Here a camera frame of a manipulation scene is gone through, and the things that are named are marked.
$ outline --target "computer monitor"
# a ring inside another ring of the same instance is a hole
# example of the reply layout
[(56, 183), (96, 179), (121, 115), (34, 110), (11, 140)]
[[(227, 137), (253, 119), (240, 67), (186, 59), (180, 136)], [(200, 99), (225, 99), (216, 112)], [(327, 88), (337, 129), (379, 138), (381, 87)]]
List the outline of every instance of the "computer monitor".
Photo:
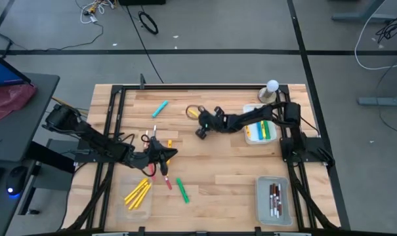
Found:
[(22, 83), (30, 83), (30, 79), (0, 58), (0, 86), (19, 85)]

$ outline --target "black metal frame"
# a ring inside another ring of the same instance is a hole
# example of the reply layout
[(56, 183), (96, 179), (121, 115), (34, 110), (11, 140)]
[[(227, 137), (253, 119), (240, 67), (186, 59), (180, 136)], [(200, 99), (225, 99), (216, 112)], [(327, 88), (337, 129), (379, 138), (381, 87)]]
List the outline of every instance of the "black metal frame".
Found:
[[(109, 129), (110, 129), (110, 123), (111, 123), (111, 119), (112, 119), (112, 112), (114, 109), (114, 104), (115, 104), (115, 98), (116, 98), (116, 94), (120, 93), (120, 98), (119, 98), (119, 105), (118, 105), (118, 109), (117, 109), (117, 117), (116, 117), (116, 124), (115, 124), (115, 130), (114, 130), (114, 138), (116, 138), (118, 136), (118, 134), (120, 133), (120, 128), (121, 128), (121, 118), (123, 115), (123, 107), (124, 107), (124, 101), (125, 101), (125, 94), (128, 90), (143, 90), (143, 89), (154, 89), (154, 90), (182, 90), (182, 89), (194, 89), (194, 90), (213, 90), (213, 89), (219, 89), (219, 90), (243, 90), (243, 89), (247, 89), (247, 90), (251, 90), (251, 89), (255, 89), (255, 90), (259, 90), (261, 88), (263, 88), (265, 85), (259, 85), (259, 84), (255, 84), (255, 85), (241, 85), (241, 84), (237, 84), (237, 85), (223, 85), (223, 84), (214, 84), (214, 85), (145, 85), (144, 83), (142, 83), (141, 85), (114, 85), (112, 87), (112, 92), (111, 92), (111, 97), (110, 97), (110, 103), (108, 106), (108, 114), (106, 117), (106, 124), (105, 124), (105, 131), (104, 134), (105, 135), (109, 135)], [(278, 92), (278, 96), (277, 96), (277, 100), (278, 102), (280, 101), (280, 95), (282, 94), (283, 97), (285, 98), (285, 101), (290, 101), (290, 95), (289, 95), (289, 89), (287, 85), (281, 85), (280, 86), (280, 92)], [(282, 115), (282, 110), (278, 110), (279, 115)], [(282, 136), (283, 138), (287, 138), (287, 131), (285, 128), (281, 129), (282, 131)], [(304, 168), (304, 163), (299, 162), (298, 164), (299, 167), (299, 172), (300, 172), (300, 177), (301, 177), (301, 181), (302, 181), (302, 185), (304, 186), (305, 190), (309, 193), (309, 186), (308, 186), (308, 180), (307, 180), (307, 176), (306, 176), (306, 170)], [(96, 176), (94, 179), (94, 183), (99, 184), (100, 182), (100, 178), (102, 176), (102, 168), (103, 165), (101, 165), (101, 163), (98, 164), (97, 170), (96, 170)], [(110, 174), (112, 176), (114, 171), (114, 164), (110, 163), (108, 165), (108, 174)], [(106, 214), (107, 214), (107, 209), (108, 209), (108, 201), (109, 201), (109, 196), (110, 196), (110, 185), (108, 186), (108, 188), (106, 189), (106, 191), (104, 192), (104, 199), (103, 199), (103, 203), (102, 203), (102, 210), (100, 213), (100, 223), (99, 223), (99, 228), (104, 228), (105, 223), (106, 223)], [(298, 225), (298, 229), (299, 231), (304, 231), (305, 226), (304, 226), (304, 222), (303, 222), (303, 214), (302, 214), (302, 208), (301, 208), (301, 203), (299, 200), (299, 193), (298, 191), (292, 187), (292, 196), (293, 196), (293, 203), (295, 205), (295, 211), (296, 211), (296, 218), (297, 218), (297, 225)], [(310, 229), (316, 229), (316, 219), (315, 216), (313, 214), (313, 212), (311, 211), (311, 209), (308, 207), (308, 214), (309, 214), (309, 221), (310, 221)], [(237, 232), (238, 235), (254, 235), (255, 232)]]

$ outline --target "computer mouse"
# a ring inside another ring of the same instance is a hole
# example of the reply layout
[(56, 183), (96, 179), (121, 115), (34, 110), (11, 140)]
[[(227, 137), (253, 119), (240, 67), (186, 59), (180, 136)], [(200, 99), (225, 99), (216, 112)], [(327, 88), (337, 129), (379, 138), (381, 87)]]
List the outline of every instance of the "computer mouse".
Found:
[(6, 183), (6, 189), (9, 195), (18, 195), (23, 190), (27, 173), (27, 167), (20, 166), (12, 169)]

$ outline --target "red cloth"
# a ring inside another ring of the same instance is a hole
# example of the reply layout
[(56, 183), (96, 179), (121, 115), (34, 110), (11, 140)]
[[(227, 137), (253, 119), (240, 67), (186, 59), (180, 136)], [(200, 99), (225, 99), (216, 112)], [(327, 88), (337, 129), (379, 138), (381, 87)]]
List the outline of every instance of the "red cloth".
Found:
[(35, 93), (36, 87), (27, 84), (0, 87), (0, 120), (22, 109)]

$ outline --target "white container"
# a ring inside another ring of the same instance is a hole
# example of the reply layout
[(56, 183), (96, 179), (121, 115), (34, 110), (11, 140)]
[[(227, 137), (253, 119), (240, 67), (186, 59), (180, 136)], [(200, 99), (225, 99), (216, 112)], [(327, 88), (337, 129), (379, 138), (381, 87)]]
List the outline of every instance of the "white container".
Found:
[[(265, 104), (247, 104), (244, 105), (243, 107), (243, 112), (250, 112), (253, 111), (255, 108), (260, 108)], [(249, 132), (251, 133), (250, 137), (248, 137), (248, 135), (246, 134), (246, 128), (243, 129), (243, 131), (245, 132), (245, 140), (248, 144), (267, 144), (269, 142), (272, 142), (274, 140), (277, 139), (277, 130), (276, 130), (276, 125), (271, 122), (268, 121), (268, 131), (270, 131), (270, 139), (266, 139), (266, 140), (259, 140), (259, 135), (258, 135), (258, 128), (257, 128), (257, 124), (251, 124), (248, 125), (248, 129)]]

